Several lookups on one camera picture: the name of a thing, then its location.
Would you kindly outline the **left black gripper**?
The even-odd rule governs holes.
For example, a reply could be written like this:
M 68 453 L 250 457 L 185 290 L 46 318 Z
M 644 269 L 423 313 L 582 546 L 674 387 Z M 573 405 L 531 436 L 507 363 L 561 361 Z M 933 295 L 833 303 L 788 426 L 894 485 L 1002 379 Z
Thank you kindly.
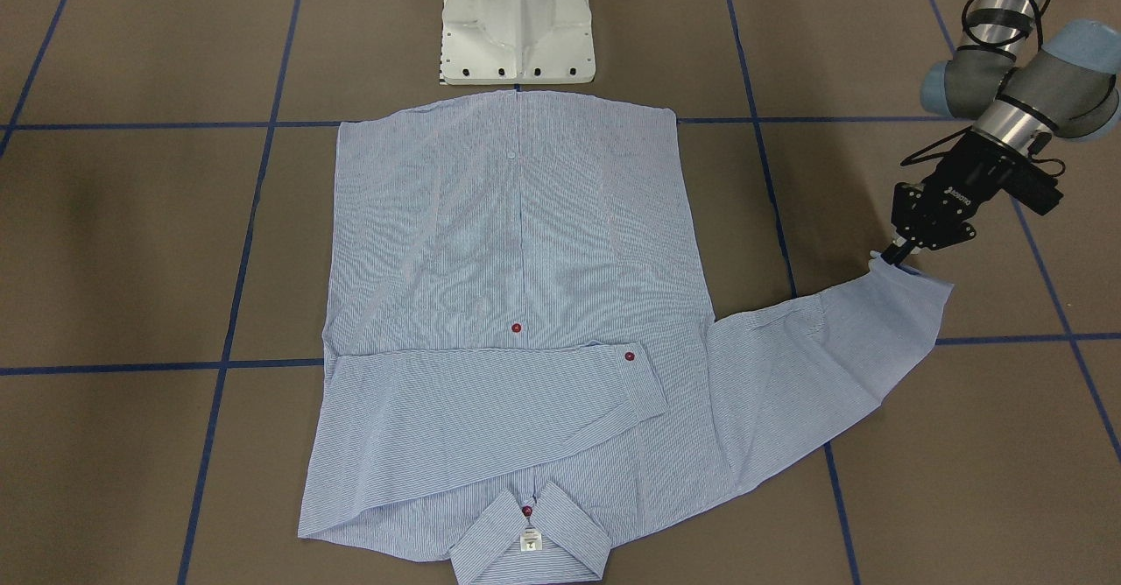
M 897 183 L 892 196 L 892 244 L 881 250 L 886 264 L 900 264 L 916 250 L 944 250 L 976 236 L 969 222 L 998 193 L 1002 174 L 1018 162 L 1039 159 L 1009 149 L 976 130 L 958 130 L 905 157 L 902 167 L 934 162 L 921 182 Z

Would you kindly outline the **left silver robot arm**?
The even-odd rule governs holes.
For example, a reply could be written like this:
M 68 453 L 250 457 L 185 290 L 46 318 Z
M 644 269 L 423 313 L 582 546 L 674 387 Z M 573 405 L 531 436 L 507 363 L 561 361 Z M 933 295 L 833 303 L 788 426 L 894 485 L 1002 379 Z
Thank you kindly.
M 933 65 L 920 89 L 925 110 L 965 127 L 902 159 L 934 169 L 895 186 L 886 263 L 972 241 L 970 219 L 998 194 L 1048 214 L 1060 205 L 1066 166 L 1057 159 L 1048 171 L 1045 147 L 1093 141 L 1117 127 L 1118 31 L 1073 19 L 1046 32 L 1050 2 L 966 0 L 952 58 Z

